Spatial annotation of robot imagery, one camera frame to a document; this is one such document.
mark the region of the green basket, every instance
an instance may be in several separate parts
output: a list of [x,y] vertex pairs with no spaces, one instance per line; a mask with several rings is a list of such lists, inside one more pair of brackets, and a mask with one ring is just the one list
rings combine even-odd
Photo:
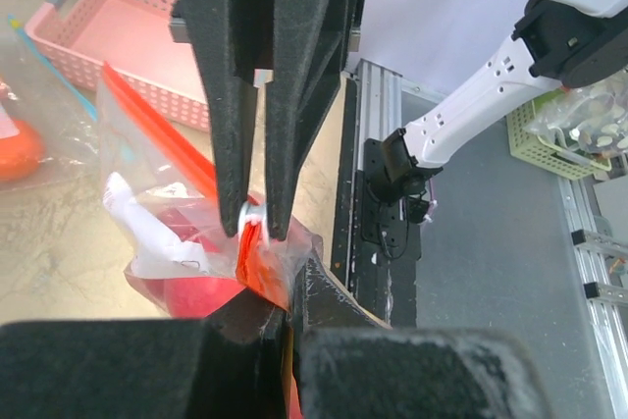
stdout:
[[608,159],[596,159],[568,151],[543,137],[524,131],[541,108],[558,93],[551,92],[531,100],[506,117],[510,154],[517,159],[541,167],[566,179],[576,181],[597,171],[609,171]]

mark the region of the pink basket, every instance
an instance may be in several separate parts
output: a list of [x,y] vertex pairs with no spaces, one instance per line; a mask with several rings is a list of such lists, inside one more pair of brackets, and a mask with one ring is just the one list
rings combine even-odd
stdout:
[[164,116],[207,130],[191,46],[170,34],[174,1],[48,0],[25,30],[73,84],[95,90],[107,61]]

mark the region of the plastic bag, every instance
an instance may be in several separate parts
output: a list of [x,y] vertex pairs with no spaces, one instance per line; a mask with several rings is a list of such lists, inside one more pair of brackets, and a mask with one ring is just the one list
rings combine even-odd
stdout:
[[96,171],[97,142],[82,104],[7,27],[0,33],[0,191]]
[[294,278],[320,249],[320,238],[294,219],[287,240],[269,246],[258,224],[247,225],[240,238],[226,237],[213,164],[108,65],[97,103],[103,202],[134,245],[126,270],[131,285],[171,314],[170,284],[154,281],[237,280],[288,310]]
[[538,99],[535,120],[524,130],[602,158],[628,151],[628,75],[625,70],[588,87]]

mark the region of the table surface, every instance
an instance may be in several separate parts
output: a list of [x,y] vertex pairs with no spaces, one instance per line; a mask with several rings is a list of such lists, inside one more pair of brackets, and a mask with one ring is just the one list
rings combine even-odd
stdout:
[[[0,14],[26,21],[43,2],[0,0]],[[294,216],[321,235],[325,247],[332,243],[342,96],[305,161],[294,201]],[[258,191],[264,184],[264,133],[259,118],[251,169],[251,188]],[[177,128],[211,156],[207,133]],[[97,178],[0,194],[0,211],[0,324],[34,318],[162,315],[124,278],[132,248],[102,209]],[[42,215],[53,215],[51,223],[44,226],[47,219]],[[327,252],[324,260],[329,264]]]
[[[427,111],[403,100],[405,122]],[[510,335],[556,417],[613,417],[559,177],[513,159],[502,120],[456,152],[434,190],[416,266],[417,326]]]

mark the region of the metal frame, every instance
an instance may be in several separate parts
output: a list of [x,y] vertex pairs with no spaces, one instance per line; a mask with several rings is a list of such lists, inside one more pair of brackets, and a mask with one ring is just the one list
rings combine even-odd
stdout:
[[584,285],[585,296],[592,301],[600,301],[628,307],[628,289],[591,282]]
[[[596,229],[585,184],[560,179],[560,193],[570,232]],[[574,247],[578,271],[584,284],[598,282],[610,285],[608,271],[601,254]],[[628,412],[628,343],[617,306],[590,301],[592,327],[600,352],[602,368],[613,410],[617,417]]]
[[574,231],[571,234],[574,247],[591,250],[598,254],[613,257],[628,258],[628,244],[612,237],[594,233],[592,231]]
[[446,99],[446,94],[435,91],[424,85],[417,85],[408,79],[401,79],[401,92],[413,95],[416,98],[431,103],[432,107],[436,107],[439,103]]
[[[414,281],[416,261],[420,257],[418,226],[411,225],[416,235],[411,237],[412,243],[405,246],[405,250],[402,246],[389,246],[389,242],[399,242],[406,236],[399,203],[387,207],[384,215],[378,215],[388,218],[390,224],[385,236],[387,251],[380,241],[364,234],[369,213],[373,213],[364,206],[366,178],[371,172],[371,162],[378,160],[377,152],[373,154],[377,147],[373,146],[373,140],[384,140],[401,126],[404,82],[399,74],[366,61],[358,65],[357,73],[351,78],[348,84],[357,85],[357,97],[353,95],[351,99],[347,92],[332,272],[365,309],[394,326],[415,326]],[[368,151],[365,143],[371,143]],[[389,260],[385,252],[394,260]]]

